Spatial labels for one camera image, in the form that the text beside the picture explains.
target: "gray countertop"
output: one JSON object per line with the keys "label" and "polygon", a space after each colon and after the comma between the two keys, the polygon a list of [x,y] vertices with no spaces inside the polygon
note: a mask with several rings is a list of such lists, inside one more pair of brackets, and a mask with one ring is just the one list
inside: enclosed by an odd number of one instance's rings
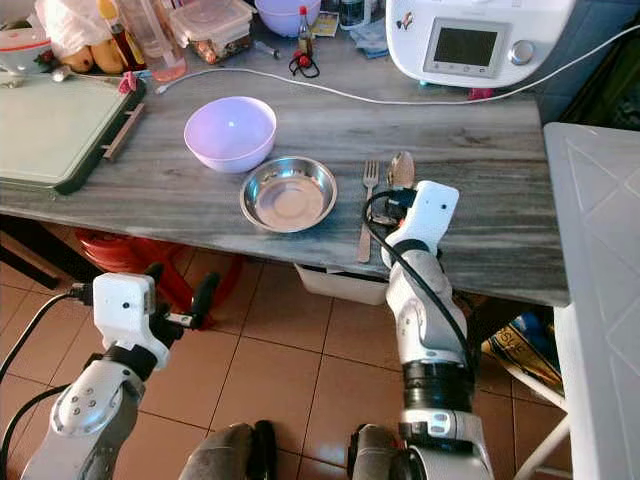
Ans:
{"label": "gray countertop", "polygon": [[[276,61],[257,51],[226,63],[289,77],[293,40],[259,33],[279,46]],[[193,69],[202,69],[191,53]],[[316,42],[319,78],[330,87],[378,99],[464,100],[465,92],[420,88],[389,57],[367,60],[352,42]],[[338,201],[318,226],[296,234],[257,230],[240,210],[244,175],[204,167],[185,147],[183,128],[201,105],[248,95],[278,118],[275,158],[296,154],[325,163],[336,176]],[[564,305],[568,293],[549,168],[538,110],[526,95],[471,106],[380,106],[246,73],[190,78],[163,95],[151,91],[146,113],[114,164],[103,163],[69,196],[2,186],[0,212],[68,225],[244,252],[350,272],[386,275],[378,246],[356,262],[367,159],[389,165],[399,150],[417,162],[417,179],[460,190],[441,248],[457,288]]]}

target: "white bowl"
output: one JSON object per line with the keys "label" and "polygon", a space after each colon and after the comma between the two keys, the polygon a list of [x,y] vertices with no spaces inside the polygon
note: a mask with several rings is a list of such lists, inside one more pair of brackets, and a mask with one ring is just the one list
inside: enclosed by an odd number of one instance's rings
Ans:
{"label": "white bowl", "polygon": [[225,97],[196,110],[184,127],[189,150],[223,173],[248,172],[273,149],[276,114],[262,100]]}
{"label": "white bowl", "polygon": [[313,25],[320,13],[321,0],[256,0],[260,18],[269,30],[283,37],[297,37],[300,7],[307,7],[307,21]]}
{"label": "white bowl", "polygon": [[53,64],[51,41],[44,28],[0,31],[0,68],[11,73],[41,73]]}

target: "power cord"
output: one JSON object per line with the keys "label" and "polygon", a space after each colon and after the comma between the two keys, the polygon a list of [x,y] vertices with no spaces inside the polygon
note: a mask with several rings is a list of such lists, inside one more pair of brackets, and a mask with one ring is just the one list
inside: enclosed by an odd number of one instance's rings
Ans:
{"label": "power cord", "polygon": [[49,398],[52,395],[56,395],[58,393],[64,392],[68,386],[69,384],[60,385],[59,387],[54,387],[50,390],[46,390],[42,392],[39,395],[36,395],[27,403],[25,403],[22,407],[20,407],[20,410],[18,410],[16,414],[13,416],[13,418],[7,425],[6,430],[4,431],[4,436],[2,437],[2,450],[0,450],[0,475],[1,475],[0,478],[2,478],[3,480],[9,478],[9,471],[8,471],[9,445],[11,444],[11,437],[13,436],[13,432],[15,431],[16,426],[18,425],[18,422],[20,421],[20,419],[22,419],[22,417],[34,405],[38,404],[38,402],[44,400],[45,398]]}
{"label": "power cord", "polygon": [[442,303],[442,300],[440,300],[440,297],[438,297],[438,295],[427,284],[427,282],[424,281],[424,279],[420,276],[420,274],[416,272],[415,269],[411,265],[409,265],[409,263],[404,258],[402,258],[402,255],[395,248],[393,248],[391,245],[387,243],[387,241],[384,239],[382,235],[380,235],[378,232],[376,232],[373,229],[373,222],[369,217],[369,208],[371,207],[373,202],[375,202],[379,198],[390,198],[392,200],[397,201],[402,206],[410,207],[411,204],[413,203],[413,199],[415,198],[415,195],[416,195],[415,190],[406,189],[406,188],[403,190],[388,190],[385,192],[379,192],[379,193],[376,193],[375,195],[372,195],[371,198],[365,202],[364,207],[362,208],[362,215],[361,215],[362,222],[366,225],[367,230],[369,230],[369,233],[371,233],[371,236],[382,246],[382,248],[384,248],[389,253],[389,255],[391,255],[391,257],[396,262],[398,262],[402,266],[404,271],[409,274],[409,276],[427,294],[429,299],[436,305],[436,307],[438,307],[438,310],[440,310],[440,313],[442,314],[444,319],[447,321],[447,323],[451,327],[451,330],[453,330],[453,333],[458,339],[458,342],[460,343],[460,346],[464,351],[464,357],[465,357],[465,362],[467,364],[467,368],[473,374],[474,366],[475,366],[473,352],[471,350],[471,347],[469,346],[469,342],[467,342],[467,339],[464,336],[464,333],[462,333],[460,326],[458,325],[456,320],[453,318],[453,315],[451,315],[451,312],[444,305],[444,303]]}
{"label": "power cord", "polygon": [[[55,297],[51,298],[47,303],[45,303],[40,308],[40,310],[38,310],[38,312],[34,315],[33,319],[29,322],[27,327],[22,332],[22,335],[20,335],[20,338],[18,338],[18,341],[11,348],[11,351],[8,353],[8,355],[5,357],[4,361],[2,362],[2,366],[0,366],[0,384],[2,383],[2,380],[4,379],[7,371],[9,370],[11,363],[16,358],[16,356],[18,355],[18,353],[20,352],[24,344],[27,342],[27,340],[33,333],[33,331],[36,329],[36,327],[38,326],[38,324],[40,323],[44,315],[51,309],[51,307],[53,307],[59,301],[64,300],[65,298],[76,298],[79,301],[81,301],[83,304],[90,305],[93,300],[91,284],[74,284],[69,290],[69,292],[56,295]],[[46,390],[45,392],[40,393],[39,395],[36,395],[27,403],[25,403],[20,408],[20,410],[18,410],[16,414],[13,416],[13,418],[7,425],[4,436],[2,437],[2,450],[0,450],[0,480],[5,480],[9,478],[8,469],[7,469],[8,460],[9,460],[9,445],[11,443],[11,437],[13,436],[13,433],[20,419],[38,402],[52,395],[56,395],[58,393],[63,392],[68,386],[69,384],[61,385],[59,387],[54,387],[50,390]]]}
{"label": "power cord", "polygon": [[13,346],[9,354],[4,359],[4,362],[2,362],[2,366],[0,367],[0,383],[2,383],[2,380],[4,379],[4,376],[6,375],[7,370],[9,370],[9,366],[11,365],[11,362],[13,362],[13,360],[16,358],[16,355],[18,355],[18,352],[20,351],[20,349],[24,346],[27,339],[31,336],[33,331],[36,329],[36,327],[40,323],[40,320],[42,320],[42,317],[44,317],[44,314],[47,313],[51,309],[51,307],[53,307],[60,300],[64,300],[65,298],[71,298],[71,297],[72,295],[70,293],[62,293],[60,295],[56,295],[47,303],[45,303],[40,308],[40,310],[38,310],[38,313],[34,315],[33,319],[29,322],[29,325],[27,325],[27,328],[24,329],[24,331],[22,332],[22,335],[20,335],[20,338],[18,338],[18,341],[15,343],[15,345]]}
{"label": "power cord", "polygon": [[301,86],[301,87],[315,88],[317,90],[322,90],[324,92],[333,93],[335,95],[340,95],[340,96],[346,97],[346,98],[351,98],[352,100],[358,100],[358,101],[365,102],[365,103],[373,103],[373,104],[376,104],[376,105],[407,105],[407,106],[474,105],[476,103],[486,103],[486,102],[493,102],[494,100],[501,100],[503,98],[507,98],[507,97],[510,97],[512,95],[515,95],[516,93],[520,93],[520,92],[523,92],[525,90],[528,90],[528,89],[530,89],[532,87],[535,87],[536,85],[539,85],[539,84],[541,84],[543,82],[546,82],[547,80],[549,80],[552,77],[555,77],[556,75],[558,75],[560,72],[563,72],[567,68],[571,68],[576,63],[579,63],[579,62],[583,61],[584,59],[590,57],[591,55],[599,52],[600,50],[602,50],[607,45],[611,44],[612,42],[615,42],[618,38],[626,35],[627,33],[631,33],[631,32],[633,32],[635,30],[638,30],[638,29],[640,29],[640,25],[634,25],[633,27],[630,27],[630,28],[627,28],[626,30],[623,30],[622,32],[618,33],[617,35],[614,35],[613,37],[609,38],[605,42],[601,43],[600,45],[598,45],[594,49],[588,51],[587,53],[585,53],[581,57],[578,57],[575,60],[572,60],[571,62],[567,63],[566,65],[558,68],[557,70],[554,70],[550,74],[545,75],[544,77],[536,80],[535,82],[529,83],[529,84],[527,84],[527,85],[525,85],[523,87],[517,88],[515,90],[511,90],[511,91],[503,93],[501,95],[496,95],[495,97],[479,98],[479,99],[476,99],[476,100],[425,101],[425,102],[409,102],[409,101],[401,101],[401,100],[377,100],[375,98],[361,97],[359,95],[354,95],[354,94],[351,94],[351,93],[342,92],[340,90],[336,90],[335,88],[326,87],[324,85],[319,85],[319,84],[315,84],[315,83],[308,83],[308,82],[301,82],[299,80],[292,80],[290,78],[281,77],[280,75],[276,75],[274,73],[261,72],[259,70],[252,70],[250,68],[240,68],[240,67],[218,67],[218,68],[209,68],[207,70],[201,70],[199,72],[193,72],[193,73],[190,73],[190,74],[185,75],[183,77],[177,78],[177,79],[173,80],[172,82],[166,83],[164,85],[160,85],[158,88],[156,88],[155,92],[158,95],[162,95],[168,89],[170,89],[174,85],[176,85],[176,84],[178,84],[178,83],[180,83],[180,82],[182,82],[184,80],[187,80],[187,79],[193,78],[193,77],[198,77],[200,75],[204,75],[204,74],[207,74],[207,73],[214,73],[214,72],[244,72],[244,73],[250,73],[250,74],[253,74],[253,75],[258,75],[258,76],[261,76],[261,77],[272,78],[274,80],[280,80],[281,82],[289,83],[291,85],[298,85],[298,86]]}

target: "metal knob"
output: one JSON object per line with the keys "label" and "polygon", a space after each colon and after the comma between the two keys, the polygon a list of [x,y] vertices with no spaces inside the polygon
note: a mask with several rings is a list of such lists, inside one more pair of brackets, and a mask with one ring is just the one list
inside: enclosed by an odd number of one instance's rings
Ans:
{"label": "metal knob", "polygon": [[526,65],[533,58],[536,47],[529,40],[518,40],[509,50],[509,60],[514,65]]}

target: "metal bowl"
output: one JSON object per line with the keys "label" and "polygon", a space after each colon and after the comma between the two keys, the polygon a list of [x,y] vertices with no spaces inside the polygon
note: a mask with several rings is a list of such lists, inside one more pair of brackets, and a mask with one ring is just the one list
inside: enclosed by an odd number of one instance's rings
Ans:
{"label": "metal bowl", "polygon": [[240,191],[242,213],[272,232],[291,233],[313,227],[336,203],[336,179],[320,162],[282,157],[263,163]]}

